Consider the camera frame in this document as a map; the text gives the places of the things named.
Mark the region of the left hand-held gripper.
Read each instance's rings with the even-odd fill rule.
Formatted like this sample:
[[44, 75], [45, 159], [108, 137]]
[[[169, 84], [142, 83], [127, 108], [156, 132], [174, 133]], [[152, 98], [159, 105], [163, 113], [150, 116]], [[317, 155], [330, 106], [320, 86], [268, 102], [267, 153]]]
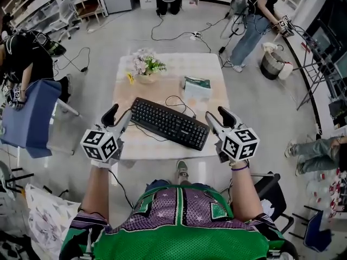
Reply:
[[[101, 123], [104, 127], [113, 127], [115, 114], [119, 105], [115, 103], [102, 117]], [[92, 129], [87, 129], [80, 141], [87, 158], [91, 161], [101, 161], [110, 163], [112, 166], [120, 160], [124, 147], [121, 139], [132, 118], [131, 111], [125, 111], [118, 120], [116, 126], [108, 130], [99, 125], [94, 125]]]

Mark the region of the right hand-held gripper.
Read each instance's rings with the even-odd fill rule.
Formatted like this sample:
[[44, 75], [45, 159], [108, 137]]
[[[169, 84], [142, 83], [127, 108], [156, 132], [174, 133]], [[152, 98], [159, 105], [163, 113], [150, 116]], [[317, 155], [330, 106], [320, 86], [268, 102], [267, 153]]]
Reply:
[[236, 124], [229, 109], [218, 106], [217, 110], [222, 116], [223, 126], [209, 111], [206, 111], [205, 119], [212, 133], [219, 139], [215, 146], [220, 163], [235, 163], [252, 158], [260, 143], [257, 134], [243, 123]]

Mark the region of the black keyboard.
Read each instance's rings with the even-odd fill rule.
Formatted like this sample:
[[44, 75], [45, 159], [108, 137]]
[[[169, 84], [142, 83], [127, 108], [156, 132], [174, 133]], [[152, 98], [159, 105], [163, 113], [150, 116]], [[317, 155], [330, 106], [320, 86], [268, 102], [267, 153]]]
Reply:
[[131, 112], [135, 125], [185, 147], [203, 150], [209, 127], [196, 118], [140, 97], [133, 101]]

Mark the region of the person's left forearm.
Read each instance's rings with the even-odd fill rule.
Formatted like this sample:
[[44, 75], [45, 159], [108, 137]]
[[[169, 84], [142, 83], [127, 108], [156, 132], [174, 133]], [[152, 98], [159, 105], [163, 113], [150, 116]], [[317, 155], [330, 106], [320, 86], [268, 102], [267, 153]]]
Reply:
[[92, 166], [81, 208], [84, 212], [98, 213], [109, 220], [109, 170]]

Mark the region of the person's right forearm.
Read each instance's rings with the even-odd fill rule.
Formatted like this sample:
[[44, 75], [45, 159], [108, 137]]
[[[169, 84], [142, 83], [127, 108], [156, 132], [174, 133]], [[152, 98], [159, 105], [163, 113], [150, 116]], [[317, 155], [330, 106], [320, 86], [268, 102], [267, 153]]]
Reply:
[[254, 187], [249, 165], [245, 161], [232, 166], [232, 205], [236, 219], [247, 222], [263, 213], [261, 201]]

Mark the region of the green white tissue pack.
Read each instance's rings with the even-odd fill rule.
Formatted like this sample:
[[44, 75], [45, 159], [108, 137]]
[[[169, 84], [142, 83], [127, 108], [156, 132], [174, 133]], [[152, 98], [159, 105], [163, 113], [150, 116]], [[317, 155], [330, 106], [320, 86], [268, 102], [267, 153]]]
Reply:
[[210, 80], [197, 77], [185, 76], [182, 81], [183, 96], [188, 99], [210, 99], [213, 90]]

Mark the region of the potted pink flower plant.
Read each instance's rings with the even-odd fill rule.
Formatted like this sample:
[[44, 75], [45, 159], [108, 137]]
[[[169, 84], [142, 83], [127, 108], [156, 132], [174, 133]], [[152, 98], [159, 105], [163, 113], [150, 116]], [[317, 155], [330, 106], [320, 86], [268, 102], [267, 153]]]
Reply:
[[166, 71], [166, 64], [159, 60], [152, 49], [141, 48], [132, 54], [131, 71], [135, 81], [152, 84]]

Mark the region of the plaid tablecloth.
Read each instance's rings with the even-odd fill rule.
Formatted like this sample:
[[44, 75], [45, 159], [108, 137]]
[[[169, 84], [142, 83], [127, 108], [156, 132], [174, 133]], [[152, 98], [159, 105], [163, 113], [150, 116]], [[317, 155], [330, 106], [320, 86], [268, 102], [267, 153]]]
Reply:
[[[168, 103], [172, 109], [195, 116], [200, 122], [206, 122], [206, 111], [219, 116], [218, 106], [228, 108], [226, 84], [219, 58], [208, 53], [166, 53], [158, 54], [157, 58], [166, 64], [157, 81], [152, 84], [142, 84], [135, 81], [130, 84], [126, 74], [131, 71], [132, 56], [123, 56], [118, 65], [115, 79], [113, 103], [119, 105], [116, 118], [129, 109], [135, 98], [144, 98], [158, 104]], [[188, 99], [183, 96], [182, 81], [185, 76], [210, 80], [213, 94], [210, 99]], [[201, 151], [186, 148], [172, 141], [152, 134], [136, 126], [128, 126], [121, 136], [124, 148], [122, 160], [166, 160], [216, 156], [215, 143], [217, 137], [208, 135]]]

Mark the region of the person's denim shorts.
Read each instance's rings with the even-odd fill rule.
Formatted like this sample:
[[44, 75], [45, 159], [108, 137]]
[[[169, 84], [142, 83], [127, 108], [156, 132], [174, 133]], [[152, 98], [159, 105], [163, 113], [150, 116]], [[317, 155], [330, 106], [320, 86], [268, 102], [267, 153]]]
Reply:
[[172, 184], [168, 180], [160, 179], [160, 180], [154, 180], [152, 183], [147, 184], [145, 192], [150, 192], [150, 191], [158, 191], [162, 189], [169, 189], [172, 187], [177, 187], [178, 185]]

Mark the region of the grey woven basket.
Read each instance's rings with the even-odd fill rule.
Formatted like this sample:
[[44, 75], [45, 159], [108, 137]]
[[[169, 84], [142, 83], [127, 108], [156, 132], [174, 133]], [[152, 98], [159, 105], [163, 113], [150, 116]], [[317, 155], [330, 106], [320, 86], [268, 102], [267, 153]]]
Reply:
[[281, 44], [265, 42], [261, 45], [264, 56], [261, 60], [260, 70], [269, 80], [286, 80], [293, 72], [293, 64]]

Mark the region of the black metal chair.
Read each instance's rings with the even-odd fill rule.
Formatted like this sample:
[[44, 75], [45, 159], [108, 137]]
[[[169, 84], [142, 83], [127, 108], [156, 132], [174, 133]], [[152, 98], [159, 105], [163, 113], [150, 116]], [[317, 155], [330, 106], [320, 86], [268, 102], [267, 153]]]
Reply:
[[264, 213], [269, 215], [273, 222], [279, 217], [287, 219], [287, 224], [280, 230], [283, 235], [293, 225], [294, 219], [284, 213], [287, 204], [279, 185], [280, 174], [273, 172], [266, 174], [253, 173], [251, 176], [260, 178], [254, 186], [261, 200]]

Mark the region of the blue table cover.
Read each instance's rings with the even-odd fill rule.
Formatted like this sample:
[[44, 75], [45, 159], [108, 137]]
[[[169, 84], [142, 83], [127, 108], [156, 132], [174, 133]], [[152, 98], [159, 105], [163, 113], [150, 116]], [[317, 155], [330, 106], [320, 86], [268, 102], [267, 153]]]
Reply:
[[57, 81], [33, 83], [26, 91], [27, 100], [22, 109], [5, 107], [1, 143], [24, 148], [33, 159], [51, 156], [47, 148], [49, 122], [60, 95], [61, 85]]

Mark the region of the white office chair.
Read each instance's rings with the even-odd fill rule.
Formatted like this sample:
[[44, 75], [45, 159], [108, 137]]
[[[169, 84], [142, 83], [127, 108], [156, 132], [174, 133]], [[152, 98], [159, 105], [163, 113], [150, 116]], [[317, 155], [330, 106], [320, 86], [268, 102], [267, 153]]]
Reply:
[[79, 30], [79, 23], [80, 18], [78, 17], [72, 0], [62, 0], [59, 5], [59, 17], [49, 25], [49, 28], [51, 31], [59, 31], [63, 29], [57, 41], [58, 43], [61, 43], [64, 36], [67, 36], [69, 40], [71, 39], [70, 32], [73, 30]]

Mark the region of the white patterned plastic bag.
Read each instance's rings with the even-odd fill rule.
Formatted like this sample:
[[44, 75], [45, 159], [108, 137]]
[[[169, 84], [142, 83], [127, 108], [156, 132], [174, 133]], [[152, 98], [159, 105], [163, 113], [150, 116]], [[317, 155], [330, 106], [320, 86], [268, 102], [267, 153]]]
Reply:
[[62, 199], [32, 184], [25, 186], [25, 198], [32, 234], [38, 245], [52, 259], [58, 260], [68, 228], [77, 215], [80, 203]]

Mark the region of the green purple mesh jersey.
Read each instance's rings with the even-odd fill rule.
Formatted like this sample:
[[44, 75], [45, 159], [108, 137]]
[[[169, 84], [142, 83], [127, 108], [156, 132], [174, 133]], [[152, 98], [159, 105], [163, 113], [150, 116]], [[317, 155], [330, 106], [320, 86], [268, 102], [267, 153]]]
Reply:
[[59, 260], [299, 260], [271, 218], [235, 218], [226, 200], [199, 185], [145, 192], [113, 228], [97, 212], [72, 220]]

